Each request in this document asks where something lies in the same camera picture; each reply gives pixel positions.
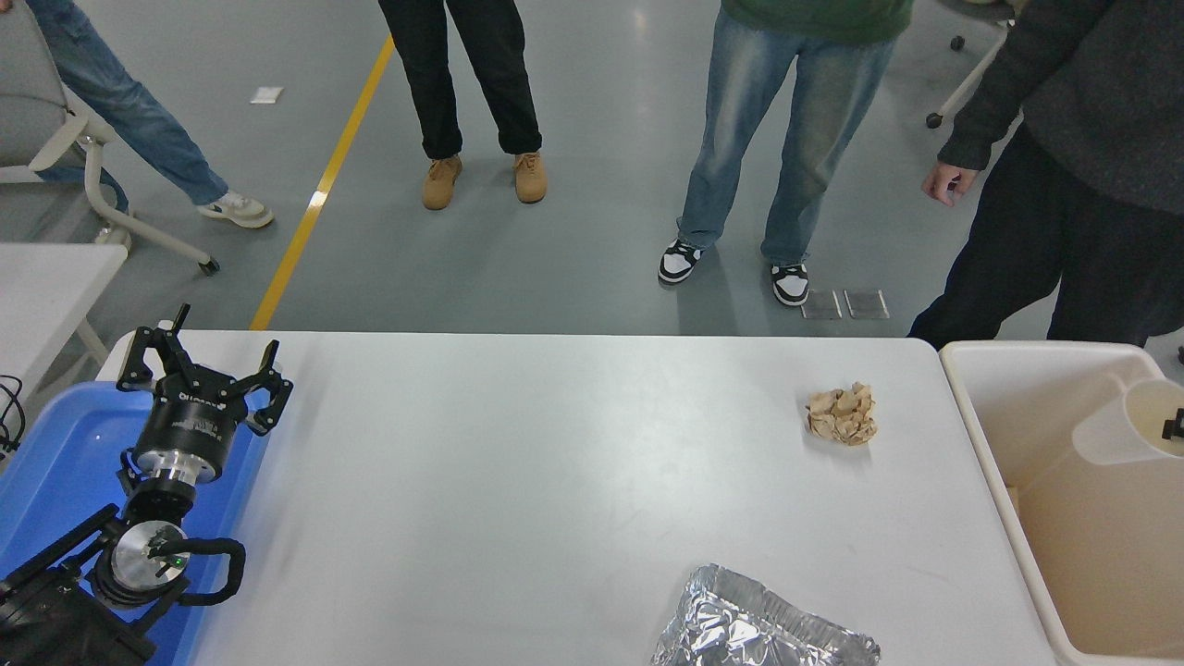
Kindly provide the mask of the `person's right hand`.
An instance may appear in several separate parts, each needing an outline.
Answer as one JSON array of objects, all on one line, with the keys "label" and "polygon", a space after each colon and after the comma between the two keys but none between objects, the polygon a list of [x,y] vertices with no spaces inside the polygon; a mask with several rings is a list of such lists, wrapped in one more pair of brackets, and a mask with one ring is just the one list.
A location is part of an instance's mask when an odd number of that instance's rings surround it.
[{"label": "person's right hand", "polygon": [[969,193],[979,175],[979,169],[963,168],[938,160],[924,179],[922,193],[934,201],[942,203],[944,206],[953,207]]}]

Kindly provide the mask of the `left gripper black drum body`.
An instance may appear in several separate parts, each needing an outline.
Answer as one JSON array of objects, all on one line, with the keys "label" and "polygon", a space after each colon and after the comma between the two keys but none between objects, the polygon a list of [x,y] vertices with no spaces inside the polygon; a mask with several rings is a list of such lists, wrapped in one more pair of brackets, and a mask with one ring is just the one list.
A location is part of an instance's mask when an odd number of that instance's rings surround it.
[{"label": "left gripper black drum body", "polygon": [[154,389],[154,404],[134,448],[141,469],[154,469],[170,452],[202,460],[206,469],[221,469],[229,459],[237,425],[247,414],[245,397],[212,398],[185,388]]}]

